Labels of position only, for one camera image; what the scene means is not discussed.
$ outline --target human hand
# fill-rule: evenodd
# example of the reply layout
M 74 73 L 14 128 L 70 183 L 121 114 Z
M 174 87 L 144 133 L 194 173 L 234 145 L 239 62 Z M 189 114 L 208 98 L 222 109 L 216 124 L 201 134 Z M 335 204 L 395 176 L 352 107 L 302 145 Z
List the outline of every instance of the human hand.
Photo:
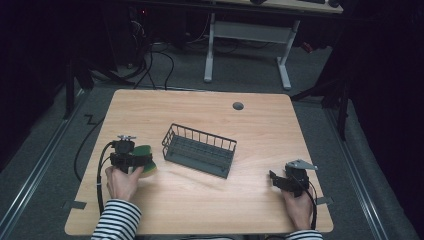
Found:
M 283 198 L 286 203 L 286 209 L 289 217 L 291 218 L 294 227 L 297 231 L 311 229 L 311 215 L 312 215 L 312 201 L 308 194 L 303 191 L 299 197 L 294 197 L 294 193 L 281 190 Z
M 126 174 L 114 166 L 106 168 L 107 189 L 111 198 L 132 202 L 143 170 L 144 167 L 137 167 L 131 174 Z

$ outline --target wire basket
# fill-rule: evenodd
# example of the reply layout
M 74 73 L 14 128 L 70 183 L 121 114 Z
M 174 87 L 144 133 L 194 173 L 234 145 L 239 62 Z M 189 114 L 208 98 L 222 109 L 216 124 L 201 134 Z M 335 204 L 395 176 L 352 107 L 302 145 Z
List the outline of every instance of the wire basket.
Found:
M 237 141 L 173 123 L 162 145 L 165 160 L 227 178 Z

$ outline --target grommet hole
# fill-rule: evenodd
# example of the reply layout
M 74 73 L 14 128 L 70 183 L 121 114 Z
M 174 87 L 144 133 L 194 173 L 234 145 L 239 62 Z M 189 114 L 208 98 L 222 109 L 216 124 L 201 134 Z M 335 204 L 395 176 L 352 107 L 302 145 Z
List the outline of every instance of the grommet hole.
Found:
M 235 103 L 233 103 L 233 108 L 235 110 L 239 110 L 240 111 L 240 110 L 242 110 L 244 108 L 244 105 L 241 102 L 235 102 Z

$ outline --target black and white striped shirt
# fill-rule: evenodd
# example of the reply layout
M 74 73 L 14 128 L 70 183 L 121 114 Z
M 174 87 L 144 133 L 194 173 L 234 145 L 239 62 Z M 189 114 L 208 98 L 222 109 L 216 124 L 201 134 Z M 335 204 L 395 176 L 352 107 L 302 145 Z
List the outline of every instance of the black and white striped shirt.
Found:
M 141 218 L 140 209 L 129 202 L 111 199 L 91 239 L 133 240 Z M 322 235 L 315 230 L 303 230 L 285 236 L 286 240 L 321 240 Z

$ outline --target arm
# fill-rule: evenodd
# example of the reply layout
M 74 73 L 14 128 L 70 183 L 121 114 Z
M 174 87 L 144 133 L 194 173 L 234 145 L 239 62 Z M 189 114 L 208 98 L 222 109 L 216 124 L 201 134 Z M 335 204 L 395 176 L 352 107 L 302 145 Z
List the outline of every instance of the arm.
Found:
M 107 187 L 111 199 L 94 230 L 91 239 L 134 239 L 140 222 L 141 211 L 131 203 L 137 192 L 138 178 L 143 167 L 125 174 L 115 167 L 106 170 Z
M 293 222 L 296 232 L 286 237 L 286 240 L 318 240 L 322 239 L 321 233 L 311 230 L 312 202 L 306 192 L 295 198 L 293 193 L 281 190 L 286 204 L 287 213 Z

